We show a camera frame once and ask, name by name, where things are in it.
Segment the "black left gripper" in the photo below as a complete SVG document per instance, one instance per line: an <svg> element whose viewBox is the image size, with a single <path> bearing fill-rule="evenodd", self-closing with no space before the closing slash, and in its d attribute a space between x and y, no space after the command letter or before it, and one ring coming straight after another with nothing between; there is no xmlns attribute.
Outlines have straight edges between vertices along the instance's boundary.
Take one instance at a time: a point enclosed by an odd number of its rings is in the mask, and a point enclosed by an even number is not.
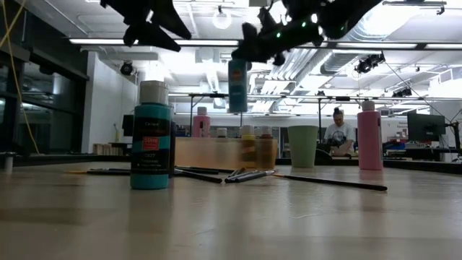
<svg viewBox="0 0 462 260"><path fill-rule="evenodd" d="M191 32L177 13L173 0L100 0L100 6L112 8L123 17L124 24L130 25L124 34L125 46L137 44L180 51L180 46L159 26L182 39L191 39Z"/></svg>

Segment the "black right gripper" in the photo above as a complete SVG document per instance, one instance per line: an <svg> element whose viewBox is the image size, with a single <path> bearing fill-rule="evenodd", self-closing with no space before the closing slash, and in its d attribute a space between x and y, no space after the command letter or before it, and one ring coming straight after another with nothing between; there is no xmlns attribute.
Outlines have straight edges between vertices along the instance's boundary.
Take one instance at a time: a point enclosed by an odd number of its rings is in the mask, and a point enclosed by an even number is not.
<svg viewBox="0 0 462 260"><path fill-rule="evenodd" d="M304 43L321 43L323 36L318 31L325 2L319 0L282 1L282 16L290 20L275 20L271 10L274 3L258 10L258 29L251 23L242 24L243 39L231 53L232 59L244 61L267 61L273 58L274 66L281 66L286 58L284 51L273 54L271 49L291 49Z"/></svg>

